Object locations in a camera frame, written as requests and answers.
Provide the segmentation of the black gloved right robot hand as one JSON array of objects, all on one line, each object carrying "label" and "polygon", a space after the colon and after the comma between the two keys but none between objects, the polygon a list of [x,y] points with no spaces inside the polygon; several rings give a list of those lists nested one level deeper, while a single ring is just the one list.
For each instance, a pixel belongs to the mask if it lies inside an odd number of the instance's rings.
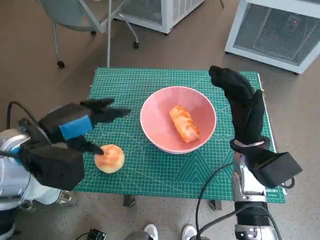
[{"label": "black gloved right robot hand", "polygon": [[234,139],[244,145],[264,140],[261,135],[265,105],[260,89],[254,91],[242,74],[229,68],[211,66],[208,71],[211,83],[224,91],[234,127]]}]

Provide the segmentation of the bare left robot hand, blue tape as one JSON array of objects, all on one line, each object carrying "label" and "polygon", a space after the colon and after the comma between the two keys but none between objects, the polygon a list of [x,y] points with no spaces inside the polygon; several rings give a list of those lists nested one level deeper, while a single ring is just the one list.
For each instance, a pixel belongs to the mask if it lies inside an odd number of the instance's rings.
[{"label": "bare left robot hand, blue tape", "polygon": [[38,122],[51,143],[66,143],[68,148],[81,153],[103,155],[96,144],[87,141],[85,135],[98,123],[111,123],[130,114],[129,108],[111,107],[113,98],[90,99],[63,105]]}]

